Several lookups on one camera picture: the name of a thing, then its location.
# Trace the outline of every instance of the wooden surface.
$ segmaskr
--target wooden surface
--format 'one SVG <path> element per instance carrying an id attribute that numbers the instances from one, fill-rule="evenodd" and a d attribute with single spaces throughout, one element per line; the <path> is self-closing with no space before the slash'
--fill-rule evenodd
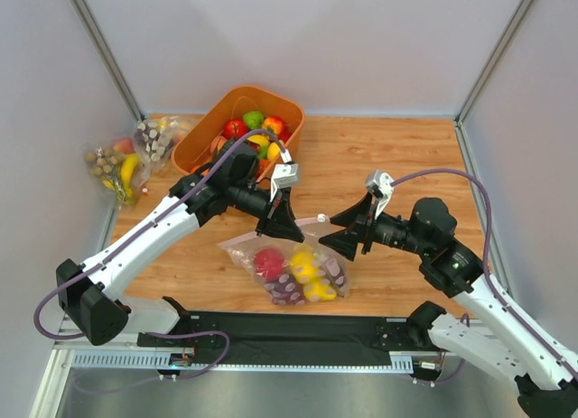
<path id="1" fill-rule="evenodd" d="M 365 179 L 377 168 L 394 178 L 435 167 L 463 170 L 452 122 L 438 119 L 307 117 L 298 163 L 302 180 L 292 193 L 297 218 L 332 215 L 351 206 L 365 194 Z M 150 213 L 180 177 L 170 164 L 153 176 L 149 195 L 134 209 L 121 211 L 114 239 Z M 427 196 L 441 197 L 447 203 L 458 219 L 457 238 L 481 255 L 480 224 L 470 186 L 463 178 L 432 175 L 406 182 L 396 188 L 387 212 L 407 218 L 414 203 Z M 211 311 L 405 316 L 430 300 L 456 315 L 463 312 L 425 282 L 417 270 L 417 256 L 379 245 L 368 255 L 358 253 L 356 261 L 349 263 L 347 298 L 275 306 L 217 245 L 252 231 L 255 224 L 254 218 L 229 214 L 212 219 L 149 265 L 127 294 L 154 299 L 172 296 L 185 308 Z"/>

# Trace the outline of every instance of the red apple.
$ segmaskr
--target red apple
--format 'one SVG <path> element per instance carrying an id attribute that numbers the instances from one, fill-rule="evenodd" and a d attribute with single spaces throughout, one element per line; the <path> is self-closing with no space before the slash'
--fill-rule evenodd
<path id="1" fill-rule="evenodd" d="M 126 136 L 117 141 L 113 147 L 117 152 L 124 154 L 131 154 L 135 152 L 133 147 L 133 139 L 130 136 Z"/>
<path id="2" fill-rule="evenodd" d="M 275 247 L 265 247 L 259 250 L 253 257 L 253 266 L 257 275 L 267 281 L 272 281 L 284 272 L 286 263 L 283 253 Z"/>
<path id="3" fill-rule="evenodd" d="M 281 117 L 277 116 L 269 116 L 263 122 L 263 129 L 279 136 L 285 130 L 285 122 L 281 119 Z"/>
<path id="4" fill-rule="evenodd" d="M 249 129 L 247 125 L 245 125 L 245 122 L 240 118 L 231 118 L 223 128 L 223 136 L 227 139 L 238 139 L 247 132 L 249 132 Z"/>
<path id="5" fill-rule="evenodd" d="M 287 129 L 285 129 L 281 134 L 279 134 L 277 136 L 277 138 L 279 138 L 285 144 L 287 144 L 287 141 L 289 141 L 290 137 L 291 137 L 291 133 Z"/>

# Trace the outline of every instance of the orange basket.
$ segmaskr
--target orange basket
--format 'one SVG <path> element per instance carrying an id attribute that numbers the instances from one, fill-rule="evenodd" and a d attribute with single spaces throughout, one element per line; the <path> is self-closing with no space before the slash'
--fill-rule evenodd
<path id="1" fill-rule="evenodd" d="M 241 118 L 249 111 L 258 110 L 265 116 L 279 116 L 291 133 L 286 148 L 295 160 L 303 127 L 303 110 L 289 99 L 255 86 L 241 86 L 230 90 L 215 107 L 172 150 L 172 164 L 182 174 L 189 174 L 192 167 L 210 159 L 210 142 L 223 131 L 223 126 L 234 117 Z M 271 177 L 281 157 L 277 156 L 257 178 L 261 186 L 268 186 L 265 177 Z"/>

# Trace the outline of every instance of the clear plastic bag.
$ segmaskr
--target clear plastic bag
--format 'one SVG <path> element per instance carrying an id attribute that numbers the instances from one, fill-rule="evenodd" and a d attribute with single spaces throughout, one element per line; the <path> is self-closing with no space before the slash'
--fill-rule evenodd
<path id="1" fill-rule="evenodd" d="M 130 136 L 98 145 L 85 145 L 84 160 L 104 196 L 116 197 L 123 205 L 134 206 L 149 177 L 141 164 Z"/>
<path id="2" fill-rule="evenodd" d="M 298 219 L 305 240 L 258 237 L 255 232 L 222 242 L 235 265 L 248 271 L 276 305 L 332 301 L 347 295 L 350 281 L 345 259 L 319 243 L 331 232 L 329 218 Z"/>
<path id="3" fill-rule="evenodd" d="M 192 129 L 192 121 L 183 116 L 147 119 L 136 125 L 135 150 L 145 167 L 160 171 L 171 157 L 172 149 Z"/>

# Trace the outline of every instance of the white wall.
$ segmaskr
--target white wall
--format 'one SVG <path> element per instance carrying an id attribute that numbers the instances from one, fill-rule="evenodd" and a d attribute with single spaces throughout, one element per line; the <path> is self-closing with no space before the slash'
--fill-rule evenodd
<path id="1" fill-rule="evenodd" d="M 521 305 L 578 350 L 578 0 L 537 0 L 466 122 Z"/>
<path id="2" fill-rule="evenodd" d="M 310 114 L 455 115 L 519 0 L 88 0 L 144 111 L 256 83 Z"/>
<path id="3" fill-rule="evenodd" d="M 0 414 L 28 416 L 52 342 L 36 303 L 67 257 L 94 251 L 107 206 L 80 147 L 126 132 L 125 104 L 68 0 L 2 0 L 0 11 Z M 57 329 L 56 302 L 44 313 Z"/>

